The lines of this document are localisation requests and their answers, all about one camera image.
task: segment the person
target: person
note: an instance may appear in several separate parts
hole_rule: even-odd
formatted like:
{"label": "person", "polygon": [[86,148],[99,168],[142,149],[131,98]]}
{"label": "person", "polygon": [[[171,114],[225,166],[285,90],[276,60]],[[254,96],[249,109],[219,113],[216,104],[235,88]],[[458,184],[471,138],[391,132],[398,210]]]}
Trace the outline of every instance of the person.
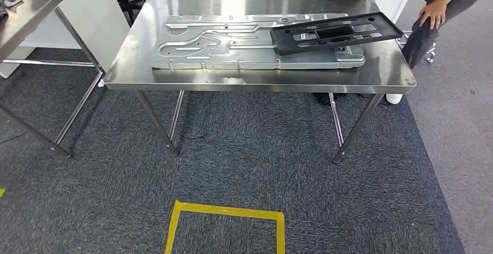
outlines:
{"label": "person", "polygon": [[[458,14],[464,12],[478,0],[426,0],[426,6],[420,11],[418,20],[413,25],[402,54],[414,68],[422,60],[428,49],[438,37],[438,29]],[[387,101],[397,104],[402,94],[387,94]]]}

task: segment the hand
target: hand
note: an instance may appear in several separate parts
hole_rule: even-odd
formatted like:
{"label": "hand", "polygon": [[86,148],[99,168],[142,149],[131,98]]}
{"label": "hand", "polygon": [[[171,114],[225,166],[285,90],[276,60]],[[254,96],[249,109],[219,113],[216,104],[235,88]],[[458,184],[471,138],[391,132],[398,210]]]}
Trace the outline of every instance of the hand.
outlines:
{"label": "hand", "polygon": [[426,5],[421,9],[421,12],[419,12],[419,16],[421,17],[419,26],[422,26],[424,22],[426,22],[426,19],[430,18],[430,29],[439,28],[445,23],[446,5],[447,3],[440,0],[436,0],[433,3]]}

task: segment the black shoe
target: black shoe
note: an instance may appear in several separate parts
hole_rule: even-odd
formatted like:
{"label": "black shoe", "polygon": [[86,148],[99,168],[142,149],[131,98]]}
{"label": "black shoe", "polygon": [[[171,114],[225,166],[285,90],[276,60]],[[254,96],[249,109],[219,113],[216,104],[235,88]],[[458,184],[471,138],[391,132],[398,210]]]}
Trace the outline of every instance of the black shoe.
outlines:
{"label": "black shoe", "polygon": [[[328,93],[312,93],[313,96],[317,99],[317,102],[321,105],[330,105],[330,97]],[[334,100],[339,97],[346,96],[346,93],[334,93]]]}

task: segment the shoe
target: shoe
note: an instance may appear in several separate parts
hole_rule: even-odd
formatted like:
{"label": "shoe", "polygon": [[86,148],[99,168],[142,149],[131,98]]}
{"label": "shoe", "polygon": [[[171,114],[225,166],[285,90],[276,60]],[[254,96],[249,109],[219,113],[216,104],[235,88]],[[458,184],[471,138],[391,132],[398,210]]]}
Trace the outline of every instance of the shoe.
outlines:
{"label": "shoe", "polygon": [[385,96],[390,104],[399,104],[402,99],[402,94],[387,94]]}
{"label": "shoe", "polygon": [[[312,93],[313,96],[317,99],[317,102],[321,105],[330,105],[330,97],[328,93]],[[339,97],[346,96],[346,93],[334,93],[334,100]]]}

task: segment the metal plate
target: metal plate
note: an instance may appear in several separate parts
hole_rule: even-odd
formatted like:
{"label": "metal plate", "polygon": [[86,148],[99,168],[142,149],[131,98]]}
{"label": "metal plate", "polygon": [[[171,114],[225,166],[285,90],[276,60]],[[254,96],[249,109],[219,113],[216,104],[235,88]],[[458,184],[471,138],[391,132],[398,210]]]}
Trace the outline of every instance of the metal plate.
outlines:
{"label": "metal plate", "polygon": [[346,14],[169,16],[151,57],[158,69],[340,69],[362,66],[361,46],[280,56],[272,27]]}

